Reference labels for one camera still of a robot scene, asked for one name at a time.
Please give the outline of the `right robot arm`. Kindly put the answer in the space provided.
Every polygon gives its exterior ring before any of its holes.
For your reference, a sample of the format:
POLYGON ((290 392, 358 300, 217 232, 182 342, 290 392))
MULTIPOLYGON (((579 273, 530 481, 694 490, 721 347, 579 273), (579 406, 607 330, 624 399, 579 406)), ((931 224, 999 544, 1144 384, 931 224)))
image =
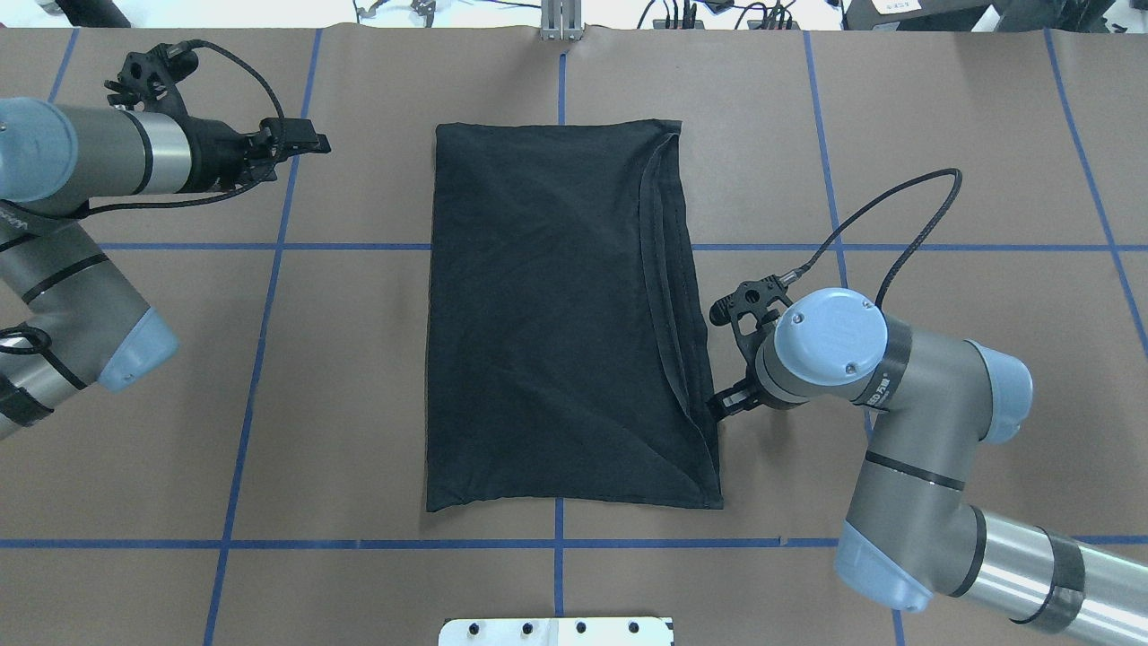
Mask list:
POLYGON ((1145 565, 965 503, 977 447, 1013 439, 1029 417, 1026 365, 912 326, 845 287, 790 299, 800 275, 743 282, 709 308, 746 361, 745 378, 709 408, 723 420, 836 397, 872 410, 838 577, 894 612, 963 598, 1037 633, 1145 645, 1145 565))

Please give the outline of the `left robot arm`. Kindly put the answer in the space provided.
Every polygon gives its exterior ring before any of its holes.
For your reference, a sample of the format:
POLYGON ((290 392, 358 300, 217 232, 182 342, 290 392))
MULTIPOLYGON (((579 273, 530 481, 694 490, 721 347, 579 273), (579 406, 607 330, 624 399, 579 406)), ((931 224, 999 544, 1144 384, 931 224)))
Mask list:
POLYGON ((126 55, 106 81, 108 106, 3 99, 1 274, 30 316, 3 328, 1 433, 32 428, 90 386, 119 392, 171 359, 178 338, 127 281, 83 220, 121 210, 211 205, 276 181, 276 168, 331 151, 307 118, 274 107, 250 134, 192 116, 178 84, 197 50, 235 54, 203 39, 126 55))

